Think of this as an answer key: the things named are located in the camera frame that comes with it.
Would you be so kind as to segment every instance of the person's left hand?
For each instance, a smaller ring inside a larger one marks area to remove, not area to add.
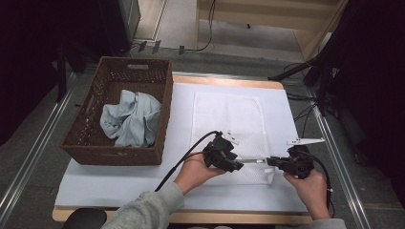
[[[181,188],[182,193],[186,195],[192,189],[202,185],[210,178],[222,175],[226,171],[218,168],[207,168],[203,161],[203,154],[189,157],[182,165],[175,183]]]

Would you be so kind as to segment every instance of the brown wicker basket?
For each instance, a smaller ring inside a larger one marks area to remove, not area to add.
[[[121,90],[154,96],[161,104],[160,121],[152,147],[115,147],[102,131],[104,104],[118,104]],[[80,164],[159,165],[170,116],[173,76],[169,60],[103,56],[92,84],[60,147]]]

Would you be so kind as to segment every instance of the hand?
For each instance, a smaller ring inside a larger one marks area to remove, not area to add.
[[[207,168],[203,161],[203,154],[189,157],[182,165],[175,183],[179,185],[182,193],[186,195],[192,189],[202,185],[210,178],[224,174],[225,171]]]
[[[330,218],[327,207],[327,182],[321,173],[313,169],[305,179],[296,178],[288,173],[284,173],[284,177],[295,187],[298,197],[307,206],[313,220]]]

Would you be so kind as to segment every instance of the gray sleeve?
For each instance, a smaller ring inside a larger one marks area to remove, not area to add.
[[[158,192],[145,192],[120,207],[102,229],[166,228],[172,213],[184,206],[179,186],[170,182]]]
[[[342,219],[319,219],[312,222],[311,229],[346,229]]]

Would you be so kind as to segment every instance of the white towel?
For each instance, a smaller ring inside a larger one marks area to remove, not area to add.
[[[106,104],[100,126],[116,146],[147,147],[155,142],[161,104],[150,94],[122,90],[119,104]]]
[[[195,93],[190,146],[211,131],[230,131],[240,141],[233,153],[241,159],[268,157],[264,117],[260,98],[233,94]],[[207,138],[194,152],[213,139]],[[266,164],[245,164],[240,171],[209,179],[206,184],[269,183],[272,173]]]

